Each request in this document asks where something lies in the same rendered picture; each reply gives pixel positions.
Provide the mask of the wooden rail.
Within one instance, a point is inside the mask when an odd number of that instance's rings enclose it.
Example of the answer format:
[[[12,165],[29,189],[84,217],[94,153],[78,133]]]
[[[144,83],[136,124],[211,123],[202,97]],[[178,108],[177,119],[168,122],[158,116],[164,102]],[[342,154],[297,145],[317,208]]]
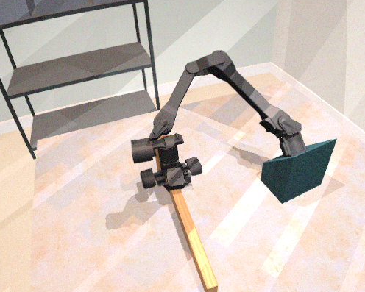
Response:
[[[199,234],[194,225],[191,214],[181,190],[170,190],[171,200],[174,205],[177,217],[180,221],[185,239],[193,257],[194,265],[197,269],[199,278],[205,292],[217,292],[218,282],[214,276],[210,262],[202,246]]]

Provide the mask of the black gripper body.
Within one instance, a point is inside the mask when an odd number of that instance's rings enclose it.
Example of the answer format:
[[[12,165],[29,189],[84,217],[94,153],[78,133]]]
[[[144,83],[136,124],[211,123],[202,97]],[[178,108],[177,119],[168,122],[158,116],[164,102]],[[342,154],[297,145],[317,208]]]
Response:
[[[187,163],[187,164],[185,165],[185,163]],[[196,175],[202,174],[202,166],[197,157],[185,159],[185,163],[182,163],[184,171],[186,171],[188,173],[188,170],[190,170],[191,176],[196,176]],[[157,181],[158,185],[164,183],[165,178],[166,178],[166,176],[164,174],[165,168],[173,168],[173,167],[177,166],[177,164],[180,164],[179,155],[175,160],[172,160],[169,162],[162,161],[160,159],[161,170],[157,171],[156,173],[153,173],[151,168],[141,171],[140,177],[141,177],[143,187],[145,189],[154,187],[156,185],[155,180]]]

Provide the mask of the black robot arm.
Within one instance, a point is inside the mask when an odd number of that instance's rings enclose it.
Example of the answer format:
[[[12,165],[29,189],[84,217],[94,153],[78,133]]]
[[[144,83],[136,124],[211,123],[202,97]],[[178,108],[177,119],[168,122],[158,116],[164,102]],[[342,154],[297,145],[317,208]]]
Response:
[[[291,157],[310,149],[306,148],[300,132],[302,131],[302,124],[291,119],[287,113],[271,105],[262,97],[236,70],[233,61],[225,51],[215,50],[211,54],[185,65],[185,70],[169,100],[154,118],[154,128],[150,136],[130,141],[134,164],[152,161],[153,157],[156,157],[155,149],[158,150],[159,158],[162,161],[169,162],[178,157],[177,145],[184,144],[182,135],[176,132],[174,135],[159,138],[171,132],[178,108],[194,77],[209,74],[225,81],[258,112],[261,117],[259,124],[264,127],[266,132],[271,132],[275,134],[276,138],[279,138],[283,157]],[[191,183],[191,174],[184,171],[182,163],[173,168],[165,168],[164,174],[169,190],[182,190],[188,183]]]

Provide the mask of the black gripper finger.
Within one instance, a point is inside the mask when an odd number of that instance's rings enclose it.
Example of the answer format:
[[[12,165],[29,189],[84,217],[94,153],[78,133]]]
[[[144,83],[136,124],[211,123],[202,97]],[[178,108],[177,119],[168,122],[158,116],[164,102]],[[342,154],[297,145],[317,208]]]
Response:
[[[166,182],[166,179],[165,179],[165,182],[164,183],[162,183],[162,184],[159,184],[159,185],[157,185],[158,187],[160,187],[160,186],[163,186],[168,192],[170,192],[170,190],[169,190],[169,188],[168,188],[168,185],[167,185],[167,182]]]

